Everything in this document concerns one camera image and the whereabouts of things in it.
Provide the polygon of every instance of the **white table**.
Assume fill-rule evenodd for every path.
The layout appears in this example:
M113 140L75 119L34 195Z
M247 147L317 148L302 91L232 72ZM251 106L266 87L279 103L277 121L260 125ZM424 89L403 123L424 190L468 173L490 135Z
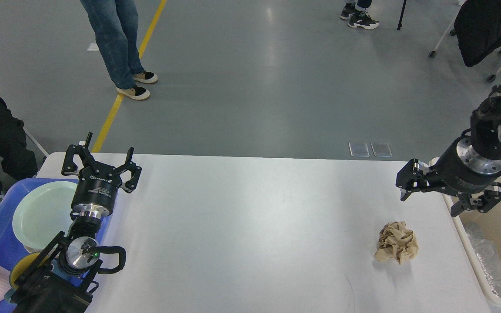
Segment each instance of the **white table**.
M51 154L38 177L61 178L63 157ZM404 162L134 159L139 185L119 191L103 243L125 247L127 265L96 277L88 312L490 311L442 196L399 200ZM420 246L401 266L373 257L378 232L394 220L405 220Z

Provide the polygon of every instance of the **jeans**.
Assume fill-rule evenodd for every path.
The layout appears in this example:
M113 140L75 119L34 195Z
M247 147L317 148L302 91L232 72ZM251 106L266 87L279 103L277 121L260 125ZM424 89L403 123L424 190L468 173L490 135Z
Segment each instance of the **jeans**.
M139 15L133 0L80 0L96 34L107 72L119 89L134 87L144 72L137 49Z

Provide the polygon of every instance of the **blue plastic tray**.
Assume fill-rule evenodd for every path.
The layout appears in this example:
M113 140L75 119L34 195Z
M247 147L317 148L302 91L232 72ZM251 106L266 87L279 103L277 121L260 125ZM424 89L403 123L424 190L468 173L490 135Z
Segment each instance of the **blue plastic tray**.
M9 271L14 268L16 263L28 255L22 243L14 236L13 233L13 215L20 201L32 190L39 186L58 180L50 178L26 178L16 182L7 191L5 197L0 204L0 265ZM64 180L67 182L77 183L78 180ZM102 226L96 240L102 242L107 230L107 226L111 216L102 220ZM10 313L16 307L14 304L6 301L0 302L0 313Z

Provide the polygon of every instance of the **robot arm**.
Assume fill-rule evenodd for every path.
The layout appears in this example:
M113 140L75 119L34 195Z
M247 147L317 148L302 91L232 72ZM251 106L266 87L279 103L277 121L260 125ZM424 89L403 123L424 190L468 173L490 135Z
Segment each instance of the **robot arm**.
M113 213L118 189L131 193L142 168L132 160L133 148L127 152L125 164L117 168L96 161L88 149L91 137L89 133L84 145L68 147L61 170L63 175L78 176L69 232L59 232L15 281L18 289L10 298L17 304L14 313L83 313L99 285L94 281L96 274L117 273L125 266L125 249L99 246L96 234L102 219ZM83 165L78 172L75 155ZM127 171L131 177L123 183L120 175ZM101 268L101 254L117 254L119 264Z
M437 191L457 196L451 208L457 216L464 210L488 212L501 200L501 85L471 115L471 128L447 148L436 164L427 166L411 159L397 174L401 200L413 192ZM478 198L473 194L483 193Z

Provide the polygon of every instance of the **plastic bag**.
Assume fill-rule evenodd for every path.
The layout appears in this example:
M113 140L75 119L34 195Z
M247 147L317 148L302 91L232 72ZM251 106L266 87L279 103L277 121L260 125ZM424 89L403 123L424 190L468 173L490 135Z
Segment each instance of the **plastic bag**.
M501 297L501 260L494 242L484 238L481 228L475 222L467 222L465 232L481 262L492 292Z

